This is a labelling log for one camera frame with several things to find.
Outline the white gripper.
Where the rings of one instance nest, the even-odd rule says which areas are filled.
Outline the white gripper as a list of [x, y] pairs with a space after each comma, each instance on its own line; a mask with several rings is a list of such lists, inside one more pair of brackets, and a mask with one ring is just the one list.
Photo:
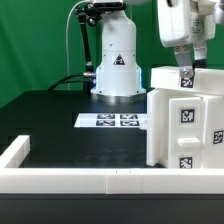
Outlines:
[[175, 46], [182, 78], [194, 76], [190, 46], [185, 44], [194, 43], [194, 67], [207, 67], [205, 41], [215, 36], [214, 5], [211, 0], [157, 0], [160, 40], [164, 47]]

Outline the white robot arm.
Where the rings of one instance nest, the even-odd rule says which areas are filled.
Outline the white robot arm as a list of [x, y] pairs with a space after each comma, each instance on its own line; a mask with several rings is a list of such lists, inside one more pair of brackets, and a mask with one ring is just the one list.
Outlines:
[[[102, 61], [91, 92], [106, 97], [143, 94], [141, 69], [136, 64], [136, 26], [125, 14], [128, 5], [149, 0], [90, 0], [91, 18], [102, 21]], [[194, 62], [206, 59], [207, 40], [224, 23], [224, 0], [156, 0], [162, 45], [172, 47], [182, 78], [195, 74]]]

